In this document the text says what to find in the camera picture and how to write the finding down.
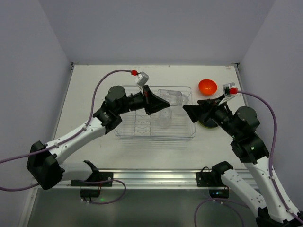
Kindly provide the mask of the black plate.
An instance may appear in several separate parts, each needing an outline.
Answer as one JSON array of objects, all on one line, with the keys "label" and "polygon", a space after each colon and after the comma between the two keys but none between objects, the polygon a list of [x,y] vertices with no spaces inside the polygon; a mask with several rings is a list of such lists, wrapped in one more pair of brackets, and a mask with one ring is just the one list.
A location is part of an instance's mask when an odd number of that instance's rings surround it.
[{"label": "black plate", "polygon": [[205,126],[208,126],[208,127],[211,127],[211,126],[218,126],[218,124],[216,122],[214,122],[213,120],[209,119],[208,121],[206,122],[203,122],[202,120],[198,120],[198,123],[199,124],[202,124],[202,125],[205,125]]}]

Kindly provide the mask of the clear glass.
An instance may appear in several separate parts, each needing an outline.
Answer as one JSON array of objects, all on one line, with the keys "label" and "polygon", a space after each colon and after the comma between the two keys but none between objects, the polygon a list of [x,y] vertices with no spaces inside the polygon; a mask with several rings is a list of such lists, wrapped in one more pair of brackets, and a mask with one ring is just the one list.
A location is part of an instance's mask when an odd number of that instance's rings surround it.
[{"label": "clear glass", "polygon": [[184,95],[181,91],[159,89],[157,95],[162,99],[168,101],[171,106],[182,106],[188,103],[188,96]]},{"label": "clear glass", "polygon": [[168,128],[172,122],[172,110],[170,108],[166,108],[159,111],[157,122],[161,128]]}]

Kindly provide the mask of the orange bowl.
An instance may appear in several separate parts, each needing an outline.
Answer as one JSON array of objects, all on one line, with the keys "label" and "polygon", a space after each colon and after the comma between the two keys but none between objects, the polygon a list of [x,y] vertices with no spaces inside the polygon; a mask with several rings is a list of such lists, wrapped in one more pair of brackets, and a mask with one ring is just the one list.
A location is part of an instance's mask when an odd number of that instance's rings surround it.
[{"label": "orange bowl", "polygon": [[217,91],[217,84],[210,79],[203,79],[198,83],[199,91],[204,96],[212,96]]}]

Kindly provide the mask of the lime green plate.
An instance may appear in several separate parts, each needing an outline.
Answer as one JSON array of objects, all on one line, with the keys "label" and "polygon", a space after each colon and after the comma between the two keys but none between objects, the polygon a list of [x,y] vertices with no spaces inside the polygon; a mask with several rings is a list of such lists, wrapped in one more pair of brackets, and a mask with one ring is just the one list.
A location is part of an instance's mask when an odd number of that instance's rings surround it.
[{"label": "lime green plate", "polygon": [[202,128],[204,128],[204,129],[207,129],[207,130],[212,130],[212,129],[216,129],[216,128],[218,128],[218,126],[211,126],[211,127],[208,127],[208,126],[205,126],[205,125],[202,125],[202,124],[199,124]]}]

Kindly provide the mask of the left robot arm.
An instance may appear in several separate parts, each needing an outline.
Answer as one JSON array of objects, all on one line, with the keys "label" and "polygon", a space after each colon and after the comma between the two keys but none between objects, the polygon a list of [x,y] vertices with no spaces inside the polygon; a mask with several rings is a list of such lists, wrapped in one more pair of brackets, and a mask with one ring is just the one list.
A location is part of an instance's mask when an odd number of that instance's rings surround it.
[{"label": "left robot arm", "polygon": [[156,96],[148,85],[130,96],[126,95],[122,86],[113,86],[101,107],[86,123],[46,144],[40,141],[34,143],[27,169],[44,190],[68,180],[92,185],[101,179],[98,168],[87,160],[67,163],[66,159],[94,139],[115,129],[122,122],[121,114],[143,109],[150,115],[168,107],[170,103]]}]

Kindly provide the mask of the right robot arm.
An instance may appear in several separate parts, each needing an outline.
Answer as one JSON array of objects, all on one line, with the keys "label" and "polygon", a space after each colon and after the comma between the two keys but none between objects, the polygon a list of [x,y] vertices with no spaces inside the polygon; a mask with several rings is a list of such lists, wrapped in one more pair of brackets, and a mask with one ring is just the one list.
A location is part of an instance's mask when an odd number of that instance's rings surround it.
[{"label": "right robot arm", "polygon": [[226,161],[212,167],[213,179],[232,189],[253,212],[259,227],[299,227],[303,213],[287,196],[263,140],[256,134],[256,112],[247,106],[232,113],[219,99],[199,100],[183,109],[192,122],[212,120],[231,136],[234,154],[245,165],[258,186],[255,190]]}]

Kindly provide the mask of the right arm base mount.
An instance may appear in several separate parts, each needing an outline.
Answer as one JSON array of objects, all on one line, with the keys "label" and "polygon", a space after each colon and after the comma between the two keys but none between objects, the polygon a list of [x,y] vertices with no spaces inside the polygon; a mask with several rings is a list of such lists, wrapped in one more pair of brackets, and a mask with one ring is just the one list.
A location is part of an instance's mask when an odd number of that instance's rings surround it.
[{"label": "right arm base mount", "polygon": [[196,172],[196,184],[198,187],[224,187],[221,178],[216,172],[205,166]]}]

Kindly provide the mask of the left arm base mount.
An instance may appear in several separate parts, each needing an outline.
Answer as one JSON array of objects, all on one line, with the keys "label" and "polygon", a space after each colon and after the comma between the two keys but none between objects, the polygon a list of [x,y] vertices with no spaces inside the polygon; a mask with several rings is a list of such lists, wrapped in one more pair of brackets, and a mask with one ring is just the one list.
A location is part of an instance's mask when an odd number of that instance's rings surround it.
[{"label": "left arm base mount", "polygon": [[[83,161],[85,163],[85,165],[90,167],[90,170],[92,171],[91,174],[89,174],[88,178],[84,179],[84,180],[72,180],[71,181],[71,186],[104,186],[104,187],[111,187],[112,186],[112,182],[109,180],[113,179],[113,172],[100,172],[99,169],[92,164],[90,161],[85,160]],[[94,182],[99,182],[99,181],[106,181],[105,183],[100,183],[99,185],[97,185]]]}]

